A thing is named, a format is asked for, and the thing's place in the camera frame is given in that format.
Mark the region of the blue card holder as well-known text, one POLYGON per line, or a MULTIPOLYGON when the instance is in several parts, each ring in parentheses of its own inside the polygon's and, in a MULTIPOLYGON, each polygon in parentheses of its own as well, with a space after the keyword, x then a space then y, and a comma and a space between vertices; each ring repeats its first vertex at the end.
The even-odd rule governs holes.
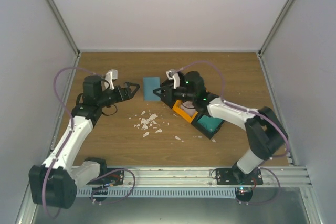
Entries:
POLYGON ((160 101, 160 98, 153 93, 153 90, 160 87, 159 77, 143 77, 143 98, 147 102, 160 101))

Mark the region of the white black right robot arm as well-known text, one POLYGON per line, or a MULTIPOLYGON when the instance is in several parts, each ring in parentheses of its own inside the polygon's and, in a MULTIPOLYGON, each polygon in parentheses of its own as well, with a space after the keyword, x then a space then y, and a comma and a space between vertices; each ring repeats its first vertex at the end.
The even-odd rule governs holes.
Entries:
POLYGON ((169 83, 154 89, 155 95, 169 102, 192 102, 199 114, 229 122, 246 132, 249 149, 232 166, 237 184, 247 183, 258 166, 276 157, 280 147, 289 151, 288 135, 271 108, 257 110, 229 102, 209 92, 197 71, 188 72, 183 78, 175 70, 166 75, 169 83))

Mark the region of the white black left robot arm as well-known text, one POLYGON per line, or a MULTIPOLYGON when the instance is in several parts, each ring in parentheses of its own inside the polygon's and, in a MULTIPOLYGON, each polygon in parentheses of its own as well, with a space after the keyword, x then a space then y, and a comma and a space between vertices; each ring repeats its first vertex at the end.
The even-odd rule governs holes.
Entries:
POLYGON ((33 203, 68 209, 78 189, 87 184, 103 189, 122 183, 122 170, 118 168, 109 175, 102 158, 87 158, 82 165, 73 168, 83 142, 104 114, 103 109, 132 99, 140 88, 139 84, 131 82, 125 82, 123 87, 115 86, 116 78, 113 71, 104 77, 85 77, 83 92, 77 97, 63 136, 45 161, 34 165, 28 173, 33 203))

